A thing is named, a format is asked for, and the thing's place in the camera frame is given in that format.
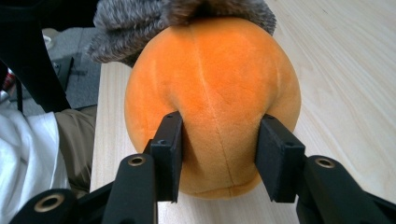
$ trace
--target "wooden table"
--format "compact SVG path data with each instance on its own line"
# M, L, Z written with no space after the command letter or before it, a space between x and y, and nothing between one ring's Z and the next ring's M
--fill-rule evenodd
M300 80L295 135L306 155L340 161L361 187L396 203L396 1L267 0L275 39ZM92 190L134 153L123 116L130 68L102 66ZM263 184L229 201L180 194L159 203L160 223L297 223L295 204L270 203Z

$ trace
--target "person's leg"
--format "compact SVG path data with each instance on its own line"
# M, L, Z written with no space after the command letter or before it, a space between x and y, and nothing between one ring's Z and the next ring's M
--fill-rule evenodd
M79 111L66 109L55 113L55 118L70 187L81 197L89 192L91 184L96 106Z

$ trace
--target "tabletop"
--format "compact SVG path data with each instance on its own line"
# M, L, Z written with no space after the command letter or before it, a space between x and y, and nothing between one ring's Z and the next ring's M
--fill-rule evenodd
M307 156L340 161L359 185L396 203L396 1L266 0L275 40L302 93L294 134ZM114 180L134 154L123 100L131 68L102 65L91 190ZM159 223L298 223L295 204L271 203L263 184L231 200L179 194L159 203Z

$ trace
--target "gray fur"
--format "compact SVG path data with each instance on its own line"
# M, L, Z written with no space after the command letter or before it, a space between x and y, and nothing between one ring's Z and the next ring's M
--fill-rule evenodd
M270 35L276 28L275 15L263 0L100 0L93 22L102 33L92 39L87 53L99 63L133 67L160 31L199 16L239 17Z

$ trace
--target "orange plush toy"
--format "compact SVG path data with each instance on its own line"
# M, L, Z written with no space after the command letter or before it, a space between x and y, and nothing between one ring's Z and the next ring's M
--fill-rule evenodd
M258 25L237 18L196 19L156 35L134 65L125 120L137 151L164 115L183 118L180 190L217 199L261 182L254 164L260 120L293 130L301 97L293 67Z

